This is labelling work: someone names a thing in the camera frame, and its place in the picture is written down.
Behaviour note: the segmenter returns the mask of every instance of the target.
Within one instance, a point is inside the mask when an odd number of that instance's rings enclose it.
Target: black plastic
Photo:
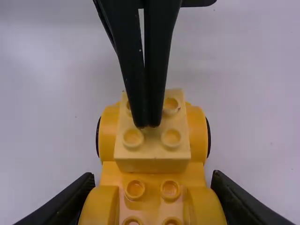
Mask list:
[[[149,126],[160,125],[171,40],[182,0],[144,0]]]
[[[135,126],[161,122],[171,39],[180,7],[216,0],[93,0],[119,58]],[[144,8],[145,65],[138,9]]]
[[[206,119],[206,126],[207,126],[207,136],[208,136],[208,148],[207,148],[207,158],[210,156],[210,148],[211,148],[211,135],[210,135],[210,124],[208,122],[208,119]]]
[[[221,171],[214,171],[211,188],[222,204],[228,225],[294,225],[255,199]]]
[[[99,120],[98,120],[98,124],[97,124],[97,129],[96,129],[96,152],[97,152],[97,155],[98,155],[98,157],[100,157],[99,156],[99,126],[100,126],[100,121],[101,121],[101,116],[100,116],[100,118],[99,118]]]
[[[138,13],[139,1],[94,1],[95,6],[99,8],[97,11],[101,22],[119,58],[134,123],[137,127],[145,127],[148,125],[148,104]]]
[[[94,175],[87,172],[15,225],[75,225],[85,199],[94,187]]]

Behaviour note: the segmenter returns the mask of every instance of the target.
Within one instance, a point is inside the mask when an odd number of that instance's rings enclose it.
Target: lego stud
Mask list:
[[[180,194],[179,183],[174,180],[166,180],[160,185],[162,198],[166,201],[176,201]]]
[[[134,149],[140,146],[144,141],[144,135],[137,128],[130,128],[124,132],[123,144],[125,147]]]
[[[174,149],[177,148],[181,143],[181,133],[179,130],[170,128],[161,134],[160,139],[164,146]]]
[[[144,225],[144,223],[138,217],[127,217],[122,225]]]
[[[132,116],[129,101],[126,103],[126,113],[128,116]]]
[[[173,97],[167,97],[164,101],[163,113],[168,116],[175,115],[180,109],[179,102]]]
[[[130,181],[125,189],[126,197],[131,201],[139,200],[145,193],[145,184],[140,180]]]
[[[177,217],[168,217],[162,225],[182,225],[182,222]]]

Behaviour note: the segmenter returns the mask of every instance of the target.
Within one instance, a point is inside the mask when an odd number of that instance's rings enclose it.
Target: black wheel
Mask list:
[[[101,116],[100,116],[100,118],[99,118],[99,121],[98,121],[98,124],[97,124],[97,130],[96,130],[96,152],[97,152],[98,157],[100,157],[100,156],[99,156],[99,144],[98,144],[100,121],[101,121]]]
[[[208,149],[207,149],[207,158],[208,158],[208,156],[210,156],[211,136],[210,136],[210,124],[206,117],[205,119],[206,119],[206,126],[207,126],[207,135],[208,135]]]

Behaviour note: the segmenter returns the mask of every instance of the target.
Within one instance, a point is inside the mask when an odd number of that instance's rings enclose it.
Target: yellow plastic toy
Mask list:
[[[216,194],[206,187],[206,118],[167,90],[161,125],[137,129],[125,92],[99,127],[100,184],[88,195],[79,225],[226,225]]]

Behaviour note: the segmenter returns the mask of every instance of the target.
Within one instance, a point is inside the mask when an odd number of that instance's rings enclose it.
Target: white background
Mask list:
[[[210,121],[207,182],[219,169],[300,224],[300,1],[183,8],[167,87]],[[96,125],[124,89],[92,0],[0,2],[0,224],[84,172],[99,181]]]

